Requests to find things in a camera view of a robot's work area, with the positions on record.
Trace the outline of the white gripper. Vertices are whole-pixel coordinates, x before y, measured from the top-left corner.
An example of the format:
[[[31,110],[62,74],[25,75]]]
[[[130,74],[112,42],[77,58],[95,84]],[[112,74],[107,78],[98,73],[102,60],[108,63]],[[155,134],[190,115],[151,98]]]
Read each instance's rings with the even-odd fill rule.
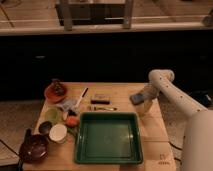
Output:
[[[147,113],[153,105],[153,99],[156,99],[159,95],[159,90],[151,83],[147,83],[140,91],[143,100],[146,100],[143,104],[143,113]]]

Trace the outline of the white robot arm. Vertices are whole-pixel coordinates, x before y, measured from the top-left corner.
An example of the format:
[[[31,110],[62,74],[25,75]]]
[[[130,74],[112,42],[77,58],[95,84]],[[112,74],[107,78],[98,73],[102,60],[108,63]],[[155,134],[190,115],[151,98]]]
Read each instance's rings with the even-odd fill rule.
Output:
[[[141,91],[144,100],[162,92],[187,118],[182,147],[181,171],[213,171],[213,110],[210,110],[173,84],[169,69],[154,69]]]

